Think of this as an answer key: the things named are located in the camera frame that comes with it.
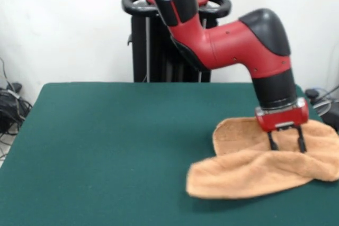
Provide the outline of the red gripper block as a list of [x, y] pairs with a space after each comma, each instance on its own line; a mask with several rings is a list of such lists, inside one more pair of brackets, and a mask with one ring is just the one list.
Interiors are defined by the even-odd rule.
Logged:
[[281, 109], [263, 110], [258, 106], [255, 109], [255, 116], [262, 130], [267, 132], [271, 150], [279, 150], [277, 143], [273, 139], [272, 131], [296, 126], [299, 150], [302, 153], [307, 151], [300, 126], [309, 119], [309, 108], [305, 98], [297, 98], [295, 103]]

